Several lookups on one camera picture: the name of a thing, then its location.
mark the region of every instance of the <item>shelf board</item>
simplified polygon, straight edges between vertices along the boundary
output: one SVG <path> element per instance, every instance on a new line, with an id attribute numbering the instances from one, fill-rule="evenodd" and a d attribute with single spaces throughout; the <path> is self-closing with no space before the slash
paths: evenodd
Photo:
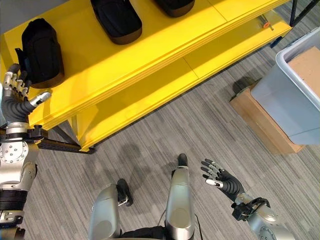
<path id="1" fill-rule="evenodd" d="M 183 58 L 193 69 L 198 78 L 208 78 L 221 69 L 234 63 L 239 58 L 267 44 L 275 35 L 284 35 L 291 28 L 273 10 L 265 17 L 274 28 L 262 29 L 258 18 L 227 32 Z"/>
<path id="2" fill-rule="evenodd" d="M 135 42 L 120 46 L 106 36 L 89 0 L 69 0 L 38 16 L 57 32 L 66 80 L 49 89 L 51 99 L 30 115 L 30 125 L 50 129 L 286 1 L 244 0 L 239 10 L 234 8 L 235 0 L 196 0 L 188 14 L 171 18 L 152 0 L 131 0 L 143 33 Z M 1 78 L 17 62 L 15 48 L 21 48 L 27 25 L 1 36 Z M 29 95 L 42 91 L 31 89 Z"/>
<path id="3" fill-rule="evenodd" d="M 253 19 L 75 115 L 69 122 L 82 150 L 88 150 L 88 147 L 291 29 L 273 11 L 266 15 L 274 31 L 262 29 L 260 22 Z"/>

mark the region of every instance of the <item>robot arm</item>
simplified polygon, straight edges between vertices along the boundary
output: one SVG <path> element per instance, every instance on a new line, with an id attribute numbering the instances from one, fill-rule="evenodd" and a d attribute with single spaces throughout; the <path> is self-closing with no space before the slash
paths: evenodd
<path id="1" fill-rule="evenodd" d="M 258 239 L 263 240 L 294 240 L 294 236 L 279 221 L 278 215 L 271 209 L 267 199 L 245 193 L 241 182 L 232 176 L 216 162 L 205 159 L 201 162 L 201 169 L 205 182 L 217 187 L 234 203 L 233 217 L 237 220 L 247 221 L 251 230 Z"/>
<path id="2" fill-rule="evenodd" d="M 7 122 L 0 146 L 0 239 L 22 239 L 17 227 L 24 217 L 27 194 L 37 174 L 38 147 L 28 140 L 28 115 L 51 94 L 41 93 L 28 101 L 26 72 L 17 77 L 20 66 L 13 64 L 4 75 L 1 110 Z"/>

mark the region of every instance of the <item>plastic storage container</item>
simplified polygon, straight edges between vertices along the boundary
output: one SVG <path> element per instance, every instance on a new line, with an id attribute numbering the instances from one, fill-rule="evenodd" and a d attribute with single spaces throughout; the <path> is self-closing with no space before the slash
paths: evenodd
<path id="1" fill-rule="evenodd" d="M 290 140 L 300 145 L 320 144 L 320 98 L 287 63 L 313 46 L 320 49 L 320 27 L 278 52 L 276 65 L 251 90 Z"/>

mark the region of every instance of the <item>black backpack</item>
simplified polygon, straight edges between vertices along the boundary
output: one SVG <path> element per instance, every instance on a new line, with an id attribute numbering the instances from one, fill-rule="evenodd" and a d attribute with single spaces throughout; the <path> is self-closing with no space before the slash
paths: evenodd
<path id="1" fill-rule="evenodd" d="M 15 51 L 31 86 L 43 89 L 63 82 L 64 65 L 55 29 L 39 18 L 29 22 L 21 39 L 22 50 L 16 48 Z"/>

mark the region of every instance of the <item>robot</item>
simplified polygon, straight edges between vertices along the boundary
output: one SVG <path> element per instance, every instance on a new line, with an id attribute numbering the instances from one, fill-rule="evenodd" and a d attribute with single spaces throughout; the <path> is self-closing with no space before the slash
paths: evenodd
<path id="1" fill-rule="evenodd" d="M 5 139 L 0 146 L 0 240 L 23 239 L 24 205 L 28 191 L 37 175 L 38 147 L 28 115 L 51 94 L 44 92 L 28 100 L 26 73 L 18 77 L 19 65 L 14 64 L 4 76 L 1 109 L 7 122 Z M 201 162 L 203 177 L 232 202 L 233 217 L 247 221 L 261 240 L 294 240 L 294 236 L 279 221 L 265 198 L 248 195 L 241 182 L 216 162 Z M 89 224 L 89 240 L 192 240 L 195 232 L 195 213 L 190 187 L 188 159 L 178 157 L 177 167 L 171 173 L 164 226 L 122 232 L 118 207 L 133 204 L 129 186 L 124 179 L 110 183 L 96 198 Z"/>

